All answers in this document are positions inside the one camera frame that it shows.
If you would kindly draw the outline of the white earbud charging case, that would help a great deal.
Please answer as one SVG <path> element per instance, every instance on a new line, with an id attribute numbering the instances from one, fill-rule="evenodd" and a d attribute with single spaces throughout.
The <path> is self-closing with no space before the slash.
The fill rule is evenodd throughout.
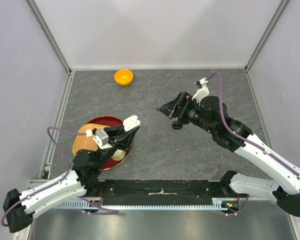
<path id="1" fill-rule="evenodd" d="M 138 119 L 137 115 L 131 115 L 122 122 L 125 132 L 128 132 L 135 127 L 139 127 L 140 124 L 141 121 Z"/>

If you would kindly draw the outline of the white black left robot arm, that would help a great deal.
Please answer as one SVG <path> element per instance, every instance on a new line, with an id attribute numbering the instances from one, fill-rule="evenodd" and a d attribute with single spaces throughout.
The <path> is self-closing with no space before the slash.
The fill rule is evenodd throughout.
<path id="1" fill-rule="evenodd" d="M 117 152 L 130 149 L 140 123 L 140 120 L 133 120 L 115 127 L 75 133 L 76 136 L 93 138 L 97 149 L 78 151 L 66 172 L 40 186 L 24 191 L 10 190 L 3 203 L 1 225 L 16 233 L 62 202 L 96 196 L 100 191 L 98 177 L 101 168 Z"/>

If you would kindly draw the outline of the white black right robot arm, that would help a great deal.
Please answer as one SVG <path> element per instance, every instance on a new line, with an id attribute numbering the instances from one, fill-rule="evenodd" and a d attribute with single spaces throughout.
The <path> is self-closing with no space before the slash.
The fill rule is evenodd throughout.
<path id="1" fill-rule="evenodd" d="M 189 123 L 203 129 L 217 145 L 249 160 L 271 177 L 267 180 L 228 171 L 219 184 L 223 196 L 258 196 L 300 217 L 300 168 L 272 150 L 242 122 L 229 117 L 227 106 L 219 97 L 206 95 L 198 100 L 182 91 L 174 100 L 157 107 L 157 111 L 173 120 L 175 130 Z"/>

